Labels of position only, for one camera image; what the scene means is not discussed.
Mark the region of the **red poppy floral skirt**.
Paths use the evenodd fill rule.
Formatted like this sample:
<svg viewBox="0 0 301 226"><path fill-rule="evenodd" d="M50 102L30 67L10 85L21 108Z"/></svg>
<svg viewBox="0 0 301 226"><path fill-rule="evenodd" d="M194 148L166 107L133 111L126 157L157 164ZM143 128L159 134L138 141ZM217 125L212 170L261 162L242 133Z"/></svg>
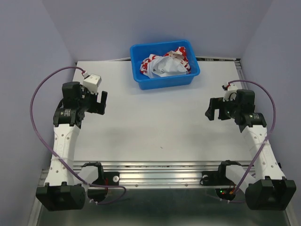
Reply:
<svg viewBox="0 0 301 226"><path fill-rule="evenodd" d="M167 52L165 55L163 55L163 57L164 56L172 56L174 54L182 55L184 57L184 60L188 61L185 47L178 47L175 51L171 50L171 51ZM146 69L147 69L147 63L150 62L150 60L148 60L148 58L144 59L140 66L140 73L142 73L143 75L145 75L144 73L146 72Z"/></svg>

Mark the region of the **plain white skirt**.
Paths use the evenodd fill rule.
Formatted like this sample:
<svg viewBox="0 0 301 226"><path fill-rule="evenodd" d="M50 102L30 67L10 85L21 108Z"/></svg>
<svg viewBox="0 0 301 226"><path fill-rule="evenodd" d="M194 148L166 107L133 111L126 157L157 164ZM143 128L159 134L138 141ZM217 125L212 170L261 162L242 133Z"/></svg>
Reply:
<svg viewBox="0 0 301 226"><path fill-rule="evenodd" d="M188 74L190 65L184 57L179 54L172 56L157 56L150 54L147 63L147 69L144 73L149 78L169 77Z"/></svg>

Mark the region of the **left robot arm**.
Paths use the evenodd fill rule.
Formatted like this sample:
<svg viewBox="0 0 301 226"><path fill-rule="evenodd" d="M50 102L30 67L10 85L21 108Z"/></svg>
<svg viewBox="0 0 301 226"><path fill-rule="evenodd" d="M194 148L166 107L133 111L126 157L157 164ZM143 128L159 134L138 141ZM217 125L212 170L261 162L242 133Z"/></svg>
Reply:
<svg viewBox="0 0 301 226"><path fill-rule="evenodd" d="M97 101L100 83L99 79L92 79L62 85L63 98L53 117L54 153L44 186L36 190L37 199L49 211L82 209L89 185L104 182L105 174L99 163L84 166L80 176L73 171L76 141L85 113L103 115L106 108L106 91L102 92L101 101Z"/></svg>

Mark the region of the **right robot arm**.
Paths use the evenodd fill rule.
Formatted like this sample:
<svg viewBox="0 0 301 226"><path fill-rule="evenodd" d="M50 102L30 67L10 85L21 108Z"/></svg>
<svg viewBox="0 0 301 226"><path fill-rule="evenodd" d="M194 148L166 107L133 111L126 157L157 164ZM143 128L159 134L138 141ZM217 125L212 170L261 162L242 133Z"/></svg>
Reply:
<svg viewBox="0 0 301 226"><path fill-rule="evenodd" d="M251 210L285 210L296 192L296 184L284 175L269 143L267 124L262 113L255 112L255 93L238 89L227 91L224 97L211 98L205 112L214 120L233 119L247 142L252 156L252 176L237 161L222 161L213 172L203 172L200 184L204 186L230 186L240 189Z"/></svg>

